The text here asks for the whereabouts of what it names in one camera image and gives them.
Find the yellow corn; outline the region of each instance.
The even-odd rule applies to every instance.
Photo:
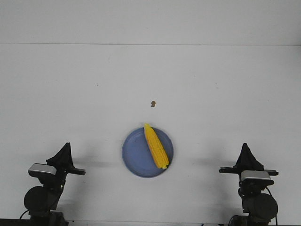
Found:
[[[167,154],[156,132],[147,123],[144,124],[144,135],[156,166],[158,168],[166,169],[169,164]]]

